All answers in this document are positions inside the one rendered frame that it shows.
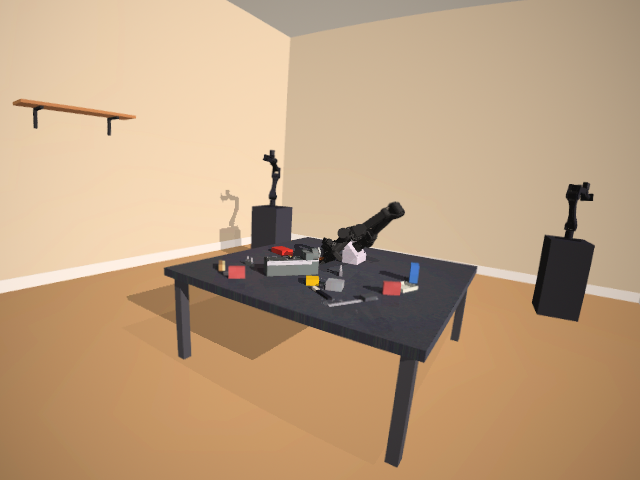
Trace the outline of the blue cube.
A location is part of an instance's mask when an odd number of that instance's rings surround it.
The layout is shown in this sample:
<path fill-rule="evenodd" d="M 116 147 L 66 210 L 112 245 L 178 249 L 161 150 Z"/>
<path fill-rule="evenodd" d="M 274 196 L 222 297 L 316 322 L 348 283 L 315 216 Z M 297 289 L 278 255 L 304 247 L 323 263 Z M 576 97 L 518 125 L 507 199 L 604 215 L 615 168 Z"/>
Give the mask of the blue cube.
<path fill-rule="evenodd" d="M 420 265 L 419 263 L 411 263 L 409 282 L 418 283 Z"/>

